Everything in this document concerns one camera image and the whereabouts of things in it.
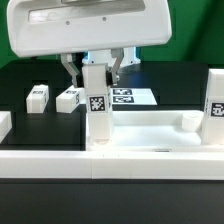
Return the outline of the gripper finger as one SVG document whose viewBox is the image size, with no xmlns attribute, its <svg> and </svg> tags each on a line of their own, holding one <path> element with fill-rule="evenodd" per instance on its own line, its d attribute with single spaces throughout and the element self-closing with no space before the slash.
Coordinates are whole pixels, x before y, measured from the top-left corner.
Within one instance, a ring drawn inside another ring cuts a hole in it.
<svg viewBox="0 0 224 224">
<path fill-rule="evenodd" d="M 124 49 L 117 48 L 111 50 L 111 56 L 115 60 L 112 68 L 106 72 L 106 83 L 107 84 L 116 84 L 119 80 L 119 75 L 117 71 L 120 68 L 122 60 L 124 58 Z"/>
<path fill-rule="evenodd" d="M 83 75 L 74 64 L 72 54 L 71 53 L 62 54 L 61 63 L 64 66 L 64 68 L 67 70 L 67 72 L 71 75 L 73 86 L 75 88 L 83 87 L 84 86 Z"/>
</svg>

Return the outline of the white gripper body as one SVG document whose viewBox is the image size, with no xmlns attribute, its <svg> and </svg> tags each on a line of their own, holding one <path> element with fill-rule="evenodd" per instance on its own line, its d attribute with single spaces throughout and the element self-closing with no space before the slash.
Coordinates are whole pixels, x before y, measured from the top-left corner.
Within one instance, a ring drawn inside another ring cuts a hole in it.
<svg viewBox="0 0 224 224">
<path fill-rule="evenodd" d="M 7 28 L 19 57 L 161 45 L 172 36 L 167 0 L 9 0 Z"/>
</svg>

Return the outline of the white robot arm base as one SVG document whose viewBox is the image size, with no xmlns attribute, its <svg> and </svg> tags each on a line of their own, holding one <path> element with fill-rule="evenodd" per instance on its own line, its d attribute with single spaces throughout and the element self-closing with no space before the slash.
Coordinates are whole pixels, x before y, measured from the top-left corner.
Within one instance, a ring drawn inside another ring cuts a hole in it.
<svg viewBox="0 0 224 224">
<path fill-rule="evenodd" d="M 112 67 L 115 63 L 115 58 L 112 57 L 110 50 L 89 51 L 82 59 L 84 64 L 102 64 L 107 63 Z M 141 60 L 136 56 L 136 48 L 129 47 L 124 49 L 124 58 L 121 62 L 121 67 L 139 64 Z"/>
</svg>

